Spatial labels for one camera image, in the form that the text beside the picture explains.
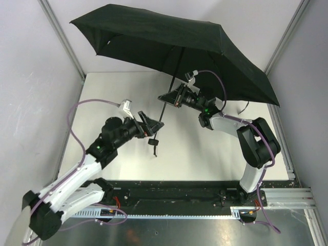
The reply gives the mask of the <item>black folding umbrella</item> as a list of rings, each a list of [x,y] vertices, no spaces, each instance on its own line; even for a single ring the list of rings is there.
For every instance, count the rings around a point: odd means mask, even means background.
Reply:
[[[231,41],[219,24],[146,9],[108,4],[72,24],[95,53],[185,80],[197,70],[195,86],[222,100],[279,105],[266,74]]]

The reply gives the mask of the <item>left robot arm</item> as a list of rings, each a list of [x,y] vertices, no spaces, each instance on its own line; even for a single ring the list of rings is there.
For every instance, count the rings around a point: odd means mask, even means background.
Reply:
[[[31,208],[29,228],[37,238],[51,238],[69,217],[110,198],[113,186],[103,178],[93,180],[82,190],[80,186],[113,161],[118,156],[118,148],[133,138],[151,137],[164,126],[142,111],[138,115],[140,121],[134,117],[108,118],[80,162],[38,193],[28,191],[23,196],[22,207]]]

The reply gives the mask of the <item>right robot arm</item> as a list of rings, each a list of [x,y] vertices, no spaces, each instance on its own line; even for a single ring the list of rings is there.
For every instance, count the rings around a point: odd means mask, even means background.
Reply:
[[[198,120],[203,128],[238,138],[247,164],[237,186],[236,199],[245,204],[259,194],[266,169],[274,166],[275,157],[281,151],[277,138],[264,118],[246,120],[225,114],[216,107],[216,97],[208,88],[196,93],[187,85],[180,84],[158,99],[176,108],[185,105],[198,110]]]

